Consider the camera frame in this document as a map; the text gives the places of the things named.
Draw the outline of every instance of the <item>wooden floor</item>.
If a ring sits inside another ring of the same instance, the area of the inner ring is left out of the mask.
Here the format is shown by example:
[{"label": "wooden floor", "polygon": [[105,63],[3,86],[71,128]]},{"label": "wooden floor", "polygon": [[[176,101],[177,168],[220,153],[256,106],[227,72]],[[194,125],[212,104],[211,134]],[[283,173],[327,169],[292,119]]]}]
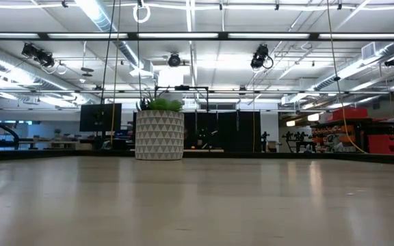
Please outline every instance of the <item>wooden floor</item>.
[{"label": "wooden floor", "polygon": [[394,165],[0,162],[0,245],[394,245]]}]

